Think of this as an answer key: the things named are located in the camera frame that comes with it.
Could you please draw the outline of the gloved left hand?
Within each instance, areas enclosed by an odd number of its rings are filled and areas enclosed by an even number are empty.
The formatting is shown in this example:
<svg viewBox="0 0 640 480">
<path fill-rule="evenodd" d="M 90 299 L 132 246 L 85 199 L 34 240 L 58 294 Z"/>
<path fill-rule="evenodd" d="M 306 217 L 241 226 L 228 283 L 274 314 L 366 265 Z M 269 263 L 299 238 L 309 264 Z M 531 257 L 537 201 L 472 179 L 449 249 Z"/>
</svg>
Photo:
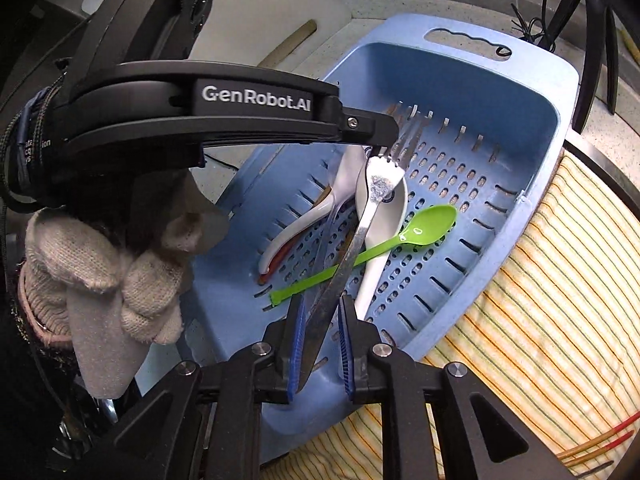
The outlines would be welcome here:
<svg viewBox="0 0 640 480">
<path fill-rule="evenodd" d="M 117 399 L 152 344 L 180 338 L 192 261 L 227 232 L 189 170 L 130 181 L 94 209 L 42 208 L 26 226 L 21 308 L 45 347 L 73 351 L 90 396 Z"/>
</svg>

